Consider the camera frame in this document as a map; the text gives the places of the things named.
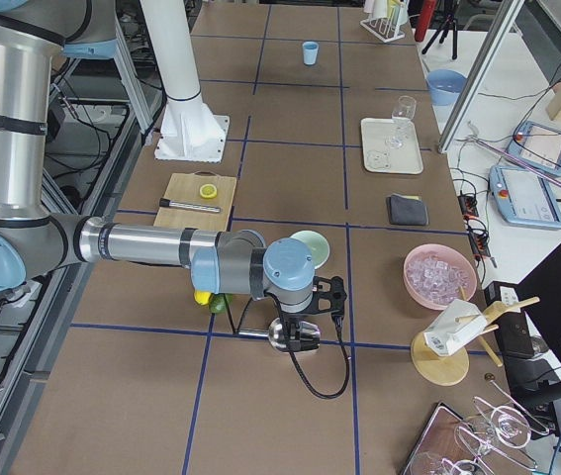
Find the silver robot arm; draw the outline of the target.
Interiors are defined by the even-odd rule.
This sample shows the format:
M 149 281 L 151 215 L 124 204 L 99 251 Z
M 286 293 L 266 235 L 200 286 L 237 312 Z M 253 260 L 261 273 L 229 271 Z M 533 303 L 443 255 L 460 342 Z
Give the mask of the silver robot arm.
M 271 299 L 277 318 L 268 337 L 278 350 L 316 349 L 320 332 L 307 316 L 327 313 L 341 327 L 346 295 L 340 278 L 316 275 L 304 243 L 122 225 L 43 206 L 52 59 L 110 58 L 116 32 L 111 1 L 0 1 L 0 292 L 78 262 L 183 267 L 196 290 Z

